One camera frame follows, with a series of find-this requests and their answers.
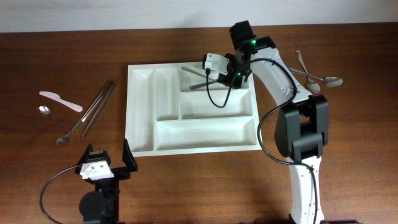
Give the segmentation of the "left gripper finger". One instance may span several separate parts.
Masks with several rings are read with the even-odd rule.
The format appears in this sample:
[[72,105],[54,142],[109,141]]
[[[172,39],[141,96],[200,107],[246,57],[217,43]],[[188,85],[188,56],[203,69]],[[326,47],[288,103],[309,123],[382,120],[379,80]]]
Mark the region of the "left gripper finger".
[[93,147],[92,147],[91,144],[89,144],[89,145],[87,146],[87,148],[85,149],[83,155],[81,156],[81,158],[80,158],[79,161],[77,162],[77,165],[80,166],[80,165],[86,163],[87,160],[88,160],[88,157],[89,157],[89,155],[90,155],[90,153],[91,153],[92,151],[93,151]]
[[124,139],[124,142],[123,142],[122,161],[124,162],[124,164],[129,172],[138,171],[137,162],[136,162],[134,156],[132,155],[132,152],[130,150],[129,143],[128,143],[127,139]]

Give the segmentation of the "steel fork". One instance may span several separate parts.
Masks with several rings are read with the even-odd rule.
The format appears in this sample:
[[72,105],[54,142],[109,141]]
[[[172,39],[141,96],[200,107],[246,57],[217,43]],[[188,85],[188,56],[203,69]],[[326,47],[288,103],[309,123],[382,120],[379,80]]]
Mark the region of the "steel fork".
[[211,84],[214,84],[214,83],[216,83],[216,81],[211,81],[211,82],[208,82],[208,83],[199,83],[199,84],[196,84],[196,85],[190,85],[189,86],[189,89],[190,90],[196,90],[196,89],[199,89],[199,88],[202,88],[202,87],[204,87],[204,86],[207,86],[207,85],[211,85]]
[[193,69],[193,68],[191,68],[191,67],[182,66],[180,69],[181,69],[181,70],[184,70],[184,71],[186,71],[186,72],[190,72],[190,73],[192,73],[192,74],[198,75],[198,76],[200,76],[200,77],[206,78],[205,72],[199,72],[199,71],[197,71],[197,70],[195,70],[195,69]]

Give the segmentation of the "steel spoon pointing down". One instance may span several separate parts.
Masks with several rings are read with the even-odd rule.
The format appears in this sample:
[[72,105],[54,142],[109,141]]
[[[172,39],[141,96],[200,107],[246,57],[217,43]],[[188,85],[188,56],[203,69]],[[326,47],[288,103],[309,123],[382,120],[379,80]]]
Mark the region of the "steel spoon pointing down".
[[[304,69],[304,72],[307,74],[307,68],[305,66],[305,63],[303,61],[303,57],[302,57],[302,53],[300,50],[296,50],[295,51],[296,56],[298,57],[298,60],[302,66],[302,68]],[[312,80],[309,76],[307,77],[307,81],[306,81],[306,87],[308,90],[310,90],[312,93],[319,93],[320,92],[320,86],[319,84]]]

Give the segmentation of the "steel spoon pointing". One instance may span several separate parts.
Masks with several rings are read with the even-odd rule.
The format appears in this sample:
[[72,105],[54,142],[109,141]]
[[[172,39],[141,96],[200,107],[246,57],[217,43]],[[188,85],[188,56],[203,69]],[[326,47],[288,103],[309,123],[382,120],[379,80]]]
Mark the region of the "steel spoon pointing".
[[335,86],[340,86],[343,84],[343,79],[340,77],[324,77],[324,78],[322,78],[322,77],[318,77],[316,75],[312,75],[310,73],[306,73],[306,72],[303,72],[303,71],[300,71],[300,70],[297,70],[294,68],[289,68],[289,70],[296,74],[306,75],[308,77],[321,80],[323,82],[323,84],[326,86],[335,87]]

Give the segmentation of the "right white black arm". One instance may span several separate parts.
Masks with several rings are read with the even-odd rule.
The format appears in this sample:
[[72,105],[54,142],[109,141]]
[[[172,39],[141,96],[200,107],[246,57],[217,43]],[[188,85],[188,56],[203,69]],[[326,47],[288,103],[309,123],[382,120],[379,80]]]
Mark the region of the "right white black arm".
[[[209,74],[219,73],[217,81],[229,90],[239,89],[250,75],[257,76],[267,88],[276,106],[260,120],[256,135],[261,149],[273,161],[287,165],[292,186],[289,223],[324,223],[320,202],[319,172],[323,148],[328,142],[328,102],[301,87],[285,63],[273,40],[258,37],[248,21],[229,28],[234,54],[204,58]],[[261,128],[268,117],[277,113],[274,141],[282,156],[266,149]]]

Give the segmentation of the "left black arm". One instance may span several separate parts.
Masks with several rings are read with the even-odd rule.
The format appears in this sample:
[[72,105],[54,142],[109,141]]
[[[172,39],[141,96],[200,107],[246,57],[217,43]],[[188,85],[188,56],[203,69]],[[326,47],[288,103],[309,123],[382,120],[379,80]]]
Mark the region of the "left black arm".
[[122,161],[124,166],[112,168],[107,151],[94,151],[92,145],[86,148],[77,163],[75,173],[94,185],[95,189],[80,200],[79,211],[83,223],[119,222],[119,183],[129,180],[131,173],[138,170],[127,139],[123,142]]

